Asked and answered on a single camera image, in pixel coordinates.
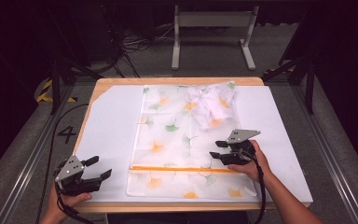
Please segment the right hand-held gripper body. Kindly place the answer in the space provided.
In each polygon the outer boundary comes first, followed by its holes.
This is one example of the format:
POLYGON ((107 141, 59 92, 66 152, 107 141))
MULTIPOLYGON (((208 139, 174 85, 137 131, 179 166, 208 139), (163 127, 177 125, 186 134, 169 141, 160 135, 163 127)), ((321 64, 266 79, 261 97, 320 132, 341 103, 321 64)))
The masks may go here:
POLYGON ((244 165, 255 158, 255 148, 250 138, 259 135, 260 131, 235 129, 227 140, 229 153, 221 160, 224 165, 244 165))

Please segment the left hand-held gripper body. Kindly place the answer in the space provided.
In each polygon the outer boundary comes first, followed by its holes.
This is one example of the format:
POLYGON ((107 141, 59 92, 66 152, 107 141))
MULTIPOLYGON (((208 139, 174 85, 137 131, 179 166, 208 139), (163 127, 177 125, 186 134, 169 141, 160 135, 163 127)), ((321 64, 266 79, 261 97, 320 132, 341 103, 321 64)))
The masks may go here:
POLYGON ((88 166, 82 165, 81 160, 76 155, 72 155, 58 166, 54 179, 59 190, 65 196, 77 196, 81 193, 98 191, 100 189, 102 181, 99 180, 99 177, 91 179, 82 178, 86 167, 88 166))

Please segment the white garment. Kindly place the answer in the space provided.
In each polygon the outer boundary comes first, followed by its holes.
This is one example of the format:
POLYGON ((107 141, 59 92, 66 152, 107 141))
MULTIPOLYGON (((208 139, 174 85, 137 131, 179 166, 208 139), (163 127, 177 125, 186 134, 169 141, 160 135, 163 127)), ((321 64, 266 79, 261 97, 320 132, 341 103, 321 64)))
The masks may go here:
POLYGON ((185 109, 190 111, 202 130, 217 128, 235 118, 234 90, 234 81, 190 86, 185 93, 185 109))

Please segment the leaf print mesh laundry bag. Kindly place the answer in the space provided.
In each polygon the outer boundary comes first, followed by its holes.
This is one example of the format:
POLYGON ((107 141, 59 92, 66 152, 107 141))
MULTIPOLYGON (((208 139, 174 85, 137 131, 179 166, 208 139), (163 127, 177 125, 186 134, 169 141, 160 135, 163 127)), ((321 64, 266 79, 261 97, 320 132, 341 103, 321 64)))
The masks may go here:
POLYGON ((234 119, 202 130, 185 109, 185 93, 190 86, 144 86, 127 194, 224 201, 255 197, 255 185, 248 176, 228 170, 209 153, 229 153, 215 141, 227 140, 240 127, 234 100, 234 119))

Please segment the person's right hand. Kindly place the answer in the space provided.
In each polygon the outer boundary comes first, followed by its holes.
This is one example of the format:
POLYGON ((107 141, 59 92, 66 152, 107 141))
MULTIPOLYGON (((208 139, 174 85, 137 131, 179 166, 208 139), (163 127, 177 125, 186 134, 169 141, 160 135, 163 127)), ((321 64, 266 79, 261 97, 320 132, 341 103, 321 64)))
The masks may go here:
MULTIPOLYGON (((255 148, 255 156, 256 156, 258 165, 260 166, 260 168, 263 172, 263 179, 265 182, 269 182, 270 179, 274 176, 274 174, 270 170, 267 157, 265 156, 263 151, 260 149, 260 146, 258 145, 258 143, 255 140, 251 140, 251 143, 255 148)), ((249 162, 248 164, 245 164, 245 165, 230 164, 227 168, 229 170, 232 170, 232 171, 235 171, 238 173, 244 173, 256 182, 259 181, 259 173, 257 170, 257 165, 255 164, 254 161, 249 162)))

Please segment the person's left hand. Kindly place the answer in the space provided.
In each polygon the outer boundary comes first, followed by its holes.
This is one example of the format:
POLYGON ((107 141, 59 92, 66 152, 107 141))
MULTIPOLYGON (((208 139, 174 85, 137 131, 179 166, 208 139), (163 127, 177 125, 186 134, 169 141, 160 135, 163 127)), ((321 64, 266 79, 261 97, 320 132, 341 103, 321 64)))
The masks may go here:
MULTIPOLYGON (((92 196, 90 193, 86 192, 81 193, 75 197, 63 195, 61 196, 61 199, 65 205, 75 207, 80 203, 91 200, 92 196)), ((48 196, 48 207, 44 214, 44 217, 57 217, 62 219, 67 218, 67 215, 62 211, 58 204, 58 194, 56 192, 54 184, 51 185, 50 194, 48 196)))

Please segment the yellow black hazard tape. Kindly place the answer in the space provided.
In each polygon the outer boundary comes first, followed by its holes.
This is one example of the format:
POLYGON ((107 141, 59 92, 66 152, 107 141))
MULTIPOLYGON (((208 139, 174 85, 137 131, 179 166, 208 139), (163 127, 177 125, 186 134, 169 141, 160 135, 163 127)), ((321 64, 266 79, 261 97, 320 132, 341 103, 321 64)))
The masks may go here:
POLYGON ((35 98, 37 102, 48 102, 48 103, 52 103, 53 102, 53 98, 52 97, 48 97, 48 90, 49 88, 52 86, 52 79, 48 78, 46 80, 46 82, 43 84, 42 86, 42 90, 39 93, 39 95, 35 98))

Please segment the black metal stand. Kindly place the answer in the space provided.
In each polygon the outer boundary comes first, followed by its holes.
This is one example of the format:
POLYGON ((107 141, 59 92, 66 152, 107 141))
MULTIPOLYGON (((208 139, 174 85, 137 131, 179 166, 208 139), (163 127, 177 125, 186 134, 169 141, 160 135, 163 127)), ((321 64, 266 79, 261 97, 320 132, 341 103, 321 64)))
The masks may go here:
POLYGON ((292 86, 298 86, 303 79, 306 79, 305 89, 305 106, 310 114, 313 114, 313 90, 314 90, 314 79, 315 79, 315 64, 312 58, 299 57, 288 63, 279 66, 276 69, 266 70, 261 79, 266 82, 289 69, 293 69, 291 72, 288 83, 292 86))
POLYGON ((51 63, 51 79, 52 79, 52 100, 53 106, 50 114, 55 115, 58 111, 60 105, 63 102, 63 97, 60 90, 60 82, 63 81, 63 84, 66 86, 74 86, 76 83, 75 72, 71 70, 74 67, 80 72, 86 74, 89 77, 93 77, 96 80, 102 78, 101 75, 96 72, 88 69, 87 67, 80 65, 68 58, 57 54, 51 63))

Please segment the grey metal stand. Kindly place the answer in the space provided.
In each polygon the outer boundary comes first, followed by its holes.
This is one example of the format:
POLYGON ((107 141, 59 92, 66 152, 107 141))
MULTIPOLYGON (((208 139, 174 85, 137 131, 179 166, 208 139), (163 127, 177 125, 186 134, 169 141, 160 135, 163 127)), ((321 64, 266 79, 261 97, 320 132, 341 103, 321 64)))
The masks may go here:
POLYGON ((255 27, 258 10, 259 6, 245 11, 181 11, 179 6, 175 6, 172 70, 179 69, 181 27, 243 27, 244 37, 239 40, 239 44, 248 69, 254 71, 255 62, 249 49, 249 43, 255 27))

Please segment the aluminium floor rail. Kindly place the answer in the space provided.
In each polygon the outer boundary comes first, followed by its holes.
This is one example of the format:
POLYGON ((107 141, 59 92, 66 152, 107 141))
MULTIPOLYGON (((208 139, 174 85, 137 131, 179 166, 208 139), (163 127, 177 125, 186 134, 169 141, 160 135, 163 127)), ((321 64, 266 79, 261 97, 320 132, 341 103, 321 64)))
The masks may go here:
POLYGON ((40 102, 0 161, 0 224, 34 224, 48 196, 51 140, 56 125, 75 104, 65 87, 56 111, 40 102))
POLYGON ((320 153, 323 157, 324 163, 327 167, 329 174, 332 177, 332 180, 336 186, 338 194, 344 203, 353 224, 358 224, 358 202, 354 197, 354 194, 351 190, 351 187, 347 181, 347 178, 342 173, 337 160, 334 157, 333 152, 331 151, 330 146, 325 139, 321 127, 317 122, 316 118, 309 112, 305 104, 305 95, 302 93, 299 87, 292 87, 292 92, 298 100, 303 113, 308 121, 310 128, 316 141, 318 142, 320 153))

